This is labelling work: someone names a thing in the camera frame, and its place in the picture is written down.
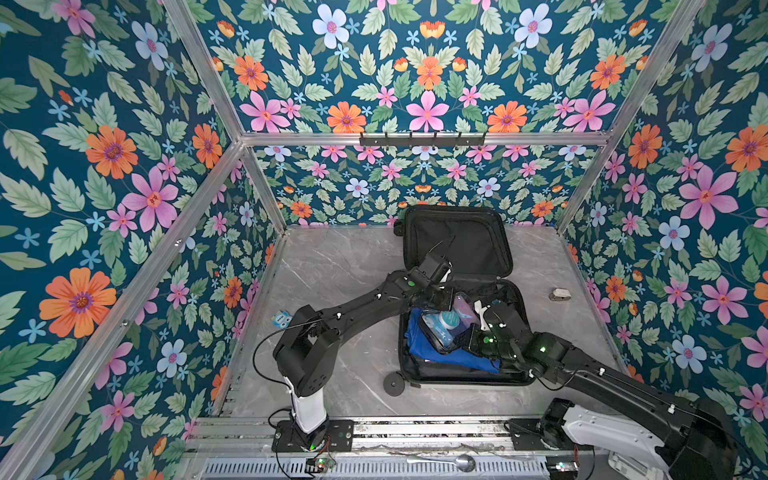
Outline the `black suitcase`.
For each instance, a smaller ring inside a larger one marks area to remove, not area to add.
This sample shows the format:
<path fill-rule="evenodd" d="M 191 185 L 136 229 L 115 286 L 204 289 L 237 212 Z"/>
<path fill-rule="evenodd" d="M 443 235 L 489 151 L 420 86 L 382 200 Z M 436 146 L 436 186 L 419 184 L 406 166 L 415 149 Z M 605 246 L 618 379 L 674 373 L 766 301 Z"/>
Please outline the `black suitcase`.
<path fill-rule="evenodd" d="M 482 207 L 449 207 L 415 205 L 407 208 L 395 221 L 394 232 L 403 240 L 406 267 L 419 265 L 426 252 L 450 235 L 456 238 L 448 259 L 452 275 L 448 287 L 466 296 L 479 316 L 483 330 L 487 328 L 483 311 L 495 303 L 514 303 L 529 325 L 520 289 L 508 277 L 513 259 L 501 217 Z M 498 361 L 475 356 L 467 351 L 469 333 L 459 338 L 459 349 L 438 353 L 419 327 L 419 318 L 432 308 L 413 308 L 399 319 L 399 369 L 385 377 L 385 392 L 401 395 L 406 385 L 450 386 L 528 386 L 532 378 L 519 368 L 500 368 Z"/>

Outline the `clear toiletry pouch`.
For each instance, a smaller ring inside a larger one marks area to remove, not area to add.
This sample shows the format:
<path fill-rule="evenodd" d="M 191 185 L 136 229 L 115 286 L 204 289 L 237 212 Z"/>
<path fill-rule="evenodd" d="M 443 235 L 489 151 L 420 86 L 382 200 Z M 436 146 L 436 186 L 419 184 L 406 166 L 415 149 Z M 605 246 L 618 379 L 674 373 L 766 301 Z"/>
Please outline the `clear toiletry pouch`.
<path fill-rule="evenodd" d="M 446 311 L 424 311 L 419 327 L 432 347 L 440 354 L 459 349 L 459 338 L 481 322 L 474 307 L 463 294 L 457 294 L 453 308 Z"/>

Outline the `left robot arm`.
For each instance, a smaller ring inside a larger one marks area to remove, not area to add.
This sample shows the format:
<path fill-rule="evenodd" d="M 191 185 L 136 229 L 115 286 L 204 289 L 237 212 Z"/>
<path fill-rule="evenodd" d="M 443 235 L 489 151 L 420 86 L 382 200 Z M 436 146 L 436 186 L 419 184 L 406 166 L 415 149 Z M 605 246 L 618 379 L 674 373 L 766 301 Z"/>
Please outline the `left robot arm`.
<path fill-rule="evenodd" d="M 329 417 L 323 389 L 346 341 L 413 308 L 452 308 L 454 294 L 447 281 L 452 274 L 448 253 L 454 239 L 438 242 L 419 265 L 389 273 L 382 284 L 353 300 L 322 310 L 306 305 L 296 311 L 273 350 L 291 394 L 296 431 L 310 438 L 325 433 Z"/>

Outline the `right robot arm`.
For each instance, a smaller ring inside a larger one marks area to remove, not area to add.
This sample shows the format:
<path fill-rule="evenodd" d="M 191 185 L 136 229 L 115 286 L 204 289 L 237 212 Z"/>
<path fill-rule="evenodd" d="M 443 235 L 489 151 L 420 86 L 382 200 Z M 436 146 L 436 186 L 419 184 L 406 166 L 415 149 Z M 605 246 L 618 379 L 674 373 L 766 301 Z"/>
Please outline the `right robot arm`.
<path fill-rule="evenodd" d="M 474 304 L 480 322 L 467 350 L 498 362 L 504 373 L 524 373 L 552 391 L 570 388 L 612 409 L 589 420 L 575 403 L 555 399 L 542 425 L 555 437 L 608 449 L 647 462 L 672 479 L 731 479 L 738 442 L 723 406 L 690 401 L 639 382 L 550 332 L 534 332 L 515 305 Z"/>

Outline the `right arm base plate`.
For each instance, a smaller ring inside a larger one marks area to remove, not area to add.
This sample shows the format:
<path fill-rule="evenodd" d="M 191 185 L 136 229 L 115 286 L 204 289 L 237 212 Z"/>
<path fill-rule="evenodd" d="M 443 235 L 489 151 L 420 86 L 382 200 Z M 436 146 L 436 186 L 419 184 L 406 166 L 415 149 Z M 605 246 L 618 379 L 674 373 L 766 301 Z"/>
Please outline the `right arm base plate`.
<path fill-rule="evenodd" d="M 574 443 L 559 428 L 549 428 L 542 425 L 538 418 L 510 418 L 504 421 L 503 427 L 509 434 L 516 451 L 523 450 L 573 450 L 593 451 L 592 445 Z"/>

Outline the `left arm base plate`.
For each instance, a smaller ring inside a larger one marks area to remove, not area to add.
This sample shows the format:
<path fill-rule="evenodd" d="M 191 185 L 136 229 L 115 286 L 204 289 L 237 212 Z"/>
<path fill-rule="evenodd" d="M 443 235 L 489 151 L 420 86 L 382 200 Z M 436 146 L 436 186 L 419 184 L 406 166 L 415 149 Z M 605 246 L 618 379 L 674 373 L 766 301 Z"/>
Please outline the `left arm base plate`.
<path fill-rule="evenodd" d="M 310 453 L 325 449 L 331 453 L 350 452 L 354 438 L 352 420 L 326 420 L 312 433 L 306 433 L 292 420 L 281 420 L 273 437 L 271 451 Z"/>

